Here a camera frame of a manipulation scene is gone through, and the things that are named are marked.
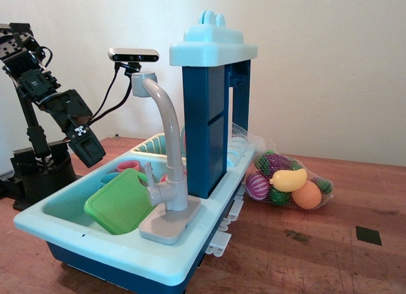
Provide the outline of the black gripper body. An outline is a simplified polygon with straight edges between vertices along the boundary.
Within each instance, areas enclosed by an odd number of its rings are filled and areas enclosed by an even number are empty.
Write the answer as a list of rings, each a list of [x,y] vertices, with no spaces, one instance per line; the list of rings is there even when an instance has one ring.
[[[51,115],[68,138],[82,137],[93,114],[76,90],[67,90],[46,97],[39,108]]]

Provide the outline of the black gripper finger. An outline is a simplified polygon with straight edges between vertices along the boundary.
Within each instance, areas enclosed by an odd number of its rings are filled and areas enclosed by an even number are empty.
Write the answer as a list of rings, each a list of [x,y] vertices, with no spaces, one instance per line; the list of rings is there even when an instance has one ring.
[[[77,157],[90,168],[105,156],[105,150],[87,124],[68,130],[69,146]]]

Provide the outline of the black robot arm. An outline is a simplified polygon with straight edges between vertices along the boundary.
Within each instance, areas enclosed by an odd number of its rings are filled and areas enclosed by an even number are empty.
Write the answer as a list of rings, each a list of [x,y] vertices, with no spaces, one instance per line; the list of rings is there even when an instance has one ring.
[[[58,92],[60,84],[43,64],[45,47],[34,39],[27,23],[1,24],[1,61],[12,80],[27,123],[31,146],[16,150],[11,163],[22,181],[23,195],[13,208],[19,211],[36,204],[76,181],[69,150],[87,167],[105,156],[104,148],[91,131],[92,112],[76,90]],[[49,143],[34,109],[48,113],[64,140]]]

